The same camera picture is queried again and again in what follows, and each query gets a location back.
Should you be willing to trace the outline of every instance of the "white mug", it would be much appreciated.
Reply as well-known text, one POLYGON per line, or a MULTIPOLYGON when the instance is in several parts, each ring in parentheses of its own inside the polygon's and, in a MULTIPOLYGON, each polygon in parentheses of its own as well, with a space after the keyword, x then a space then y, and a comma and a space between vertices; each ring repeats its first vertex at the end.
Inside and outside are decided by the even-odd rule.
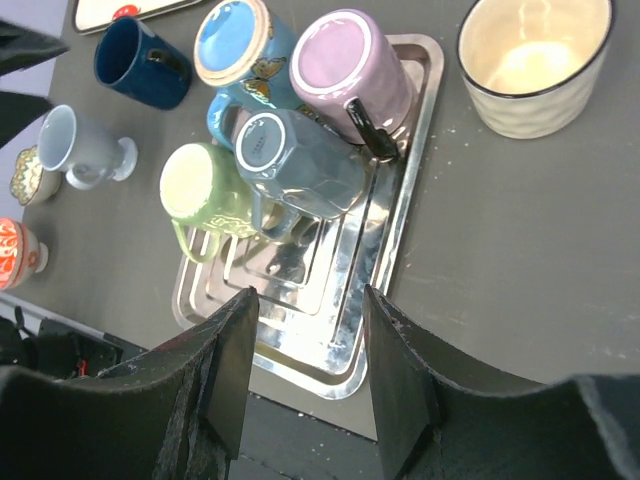
POLYGON ((537 138, 584 109, 607 52, 612 0, 478 0, 458 60, 480 118, 511 138, 537 138))
POLYGON ((42 125, 38 159, 45 170, 65 171, 73 187, 90 190, 107 179, 128 178, 138 161, 138 148, 132 139, 117 140, 98 122, 60 105, 42 125))

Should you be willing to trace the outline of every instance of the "wall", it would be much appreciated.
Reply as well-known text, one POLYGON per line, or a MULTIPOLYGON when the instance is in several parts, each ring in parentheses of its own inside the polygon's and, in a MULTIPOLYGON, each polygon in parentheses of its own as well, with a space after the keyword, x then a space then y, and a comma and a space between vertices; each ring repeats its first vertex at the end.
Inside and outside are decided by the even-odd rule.
MULTIPOLYGON (((59 37, 67 0, 14 0, 0 2, 0 18, 59 37)), ((55 59, 27 70, 0 77, 0 90, 46 96, 55 59)), ((23 208, 9 192, 18 154, 36 144, 42 118, 36 120, 0 149, 0 217, 22 219, 23 208)))

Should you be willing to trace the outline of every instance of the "light blue mug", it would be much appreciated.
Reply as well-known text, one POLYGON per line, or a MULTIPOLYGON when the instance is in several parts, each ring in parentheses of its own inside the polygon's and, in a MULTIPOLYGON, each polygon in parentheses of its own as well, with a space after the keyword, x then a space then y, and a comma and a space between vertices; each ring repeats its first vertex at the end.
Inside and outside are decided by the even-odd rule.
POLYGON ((109 179, 126 180, 138 162, 138 147, 69 105, 58 105, 42 124, 38 159, 45 170, 66 172, 74 188, 91 190, 109 179))
POLYGON ((216 88, 207 127, 223 146, 233 150, 226 118, 231 107, 249 112, 287 108, 313 115, 289 79, 295 44, 291 29, 261 0, 224 0, 202 22, 194 64, 200 78, 216 88))

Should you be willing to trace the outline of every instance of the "dark blue mug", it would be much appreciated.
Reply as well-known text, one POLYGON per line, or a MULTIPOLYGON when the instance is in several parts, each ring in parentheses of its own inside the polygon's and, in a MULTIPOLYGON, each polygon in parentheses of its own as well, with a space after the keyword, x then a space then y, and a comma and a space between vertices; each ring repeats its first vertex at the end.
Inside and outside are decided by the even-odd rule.
POLYGON ((111 24, 96 48, 94 72, 105 87, 170 110, 191 85, 191 63, 134 17, 111 24))

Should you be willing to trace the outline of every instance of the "mug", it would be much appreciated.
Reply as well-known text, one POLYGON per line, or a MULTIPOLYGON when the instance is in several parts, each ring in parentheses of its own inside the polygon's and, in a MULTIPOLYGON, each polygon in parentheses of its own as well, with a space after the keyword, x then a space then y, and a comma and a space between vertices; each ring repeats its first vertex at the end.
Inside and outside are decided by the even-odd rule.
POLYGON ((160 176, 160 201, 171 217, 180 248, 193 262, 212 260, 221 235, 256 234, 249 186, 238 175, 233 154, 222 147, 190 143, 173 152, 160 176), (191 251, 185 227, 210 232, 204 254, 191 251))
POLYGON ((252 187, 253 226, 267 238, 289 232, 300 215, 343 215, 365 188, 360 149, 297 111, 254 114, 238 134, 235 153, 240 175, 252 187), (262 224, 264 198, 285 208, 270 228, 262 224))
POLYGON ((90 190, 107 179, 129 178, 138 161, 135 142, 117 140, 103 125, 59 105, 38 135, 38 159, 48 171, 64 171, 71 186, 90 190))
POLYGON ((230 107, 249 112, 264 108, 300 109, 313 115, 289 79, 289 58, 296 37, 261 0, 224 0, 202 22, 194 45, 196 72, 216 87, 207 127, 233 150, 226 132, 230 107))
POLYGON ((0 291, 14 288, 47 266, 49 248, 26 225, 0 218, 0 291))
POLYGON ((191 85, 191 64, 134 17, 120 17, 96 48, 96 79, 151 107, 171 110, 191 85))
POLYGON ((511 138, 538 138, 584 109, 602 68, 612 0, 480 0, 458 35, 458 62, 480 118, 511 138))
POLYGON ((291 57, 298 96, 348 142, 363 144, 346 104, 358 98, 376 129, 396 130, 409 113, 415 88, 373 19, 358 10, 328 13, 307 28, 291 57))

